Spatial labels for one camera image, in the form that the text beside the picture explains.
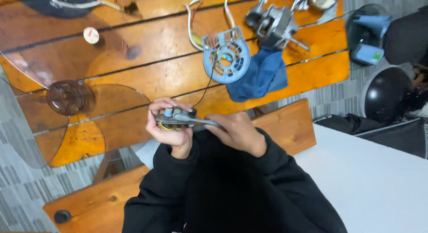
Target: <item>black hoodie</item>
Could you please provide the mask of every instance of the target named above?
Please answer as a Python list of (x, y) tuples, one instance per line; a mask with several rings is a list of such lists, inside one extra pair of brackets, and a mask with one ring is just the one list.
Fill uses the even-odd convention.
[(292, 156), (262, 130), (260, 158), (196, 133), (187, 159), (161, 144), (140, 193), (125, 205), (123, 233), (345, 233), (336, 210)]

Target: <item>person's left hand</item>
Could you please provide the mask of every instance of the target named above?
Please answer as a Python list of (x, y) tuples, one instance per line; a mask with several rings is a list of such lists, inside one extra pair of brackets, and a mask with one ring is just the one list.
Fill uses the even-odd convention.
[(175, 102), (171, 98), (167, 97), (157, 98), (148, 107), (146, 130), (158, 142), (171, 145), (173, 148), (171, 155), (174, 158), (185, 159), (189, 156), (190, 149), (192, 148), (193, 129), (186, 128), (180, 131), (166, 130), (158, 126), (154, 119), (155, 114), (163, 113), (165, 108), (172, 108), (174, 106), (188, 112), (192, 110), (191, 104)]

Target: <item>wooden bench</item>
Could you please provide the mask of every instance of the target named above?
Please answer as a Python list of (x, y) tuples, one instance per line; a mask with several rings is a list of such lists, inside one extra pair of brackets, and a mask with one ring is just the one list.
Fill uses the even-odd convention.
[[(289, 155), (316, 145), (307, 99), (301, 99), (253, 120)], [(139, 192), (139, 185), (149, 169), (139, 166), (99, 184), (91, 185), (46, 204), (43, 209), (61, 233), (121, 232), (123, 207)], [(66, 210), (71, 219), (56, 223), (54, 215)]]

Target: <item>black sleeve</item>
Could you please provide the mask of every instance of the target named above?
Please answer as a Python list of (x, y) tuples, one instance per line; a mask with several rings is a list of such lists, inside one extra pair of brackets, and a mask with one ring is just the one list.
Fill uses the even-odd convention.
[(199, 147), (195, 140), (187, 159), (172, 157), (171, 147), (161, 144), (153, 157), (154, 168), (140, 184), (140, 193), (125, 204), (122, 232), (181, 232), (185, 183), (198, 157)]
[(287, 218), (294, 219), (294, 222), (306, 222), (305, 231), (347, 232), (339, 214), (312, 178), (296, 164), (292, 156), (273, 142), (269, 135), (261, 129), (257, 130), (265, 136), (267, 150), (260, 158), (253, 157), (253, 161), (282, 192), (281, 200), (290, 209)]

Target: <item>blue fan part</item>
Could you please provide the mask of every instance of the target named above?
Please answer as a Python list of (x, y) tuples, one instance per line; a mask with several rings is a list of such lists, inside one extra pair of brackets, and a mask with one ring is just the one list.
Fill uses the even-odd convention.
[(202, 48), (205, 72), (216, 82), (235, 82), (248, 69), (251, 56), (239, 27), (205, 36), (202, 38)]

